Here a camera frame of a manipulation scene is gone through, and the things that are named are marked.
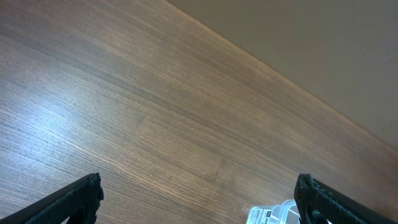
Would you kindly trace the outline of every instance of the wooden table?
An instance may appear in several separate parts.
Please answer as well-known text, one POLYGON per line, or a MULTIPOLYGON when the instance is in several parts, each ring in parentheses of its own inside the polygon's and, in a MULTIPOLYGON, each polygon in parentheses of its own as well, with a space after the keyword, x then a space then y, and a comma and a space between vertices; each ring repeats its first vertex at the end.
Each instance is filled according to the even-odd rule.
POLYGON ((0 1, 0 127, 0 217, 99 172, 98 223, 244 223, 312 173, 398 219, 397 149, 163 0, 0 1))

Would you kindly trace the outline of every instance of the wooden tabletop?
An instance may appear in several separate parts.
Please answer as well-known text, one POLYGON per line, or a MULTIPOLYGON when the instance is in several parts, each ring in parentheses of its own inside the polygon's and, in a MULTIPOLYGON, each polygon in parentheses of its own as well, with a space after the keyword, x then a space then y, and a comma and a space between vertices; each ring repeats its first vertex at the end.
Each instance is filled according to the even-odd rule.
POLYGON ((244 223, 311 173, 398 220, 397 161, 163 0, 0 1, 0 217, 99 172, 98 223, 244 223))

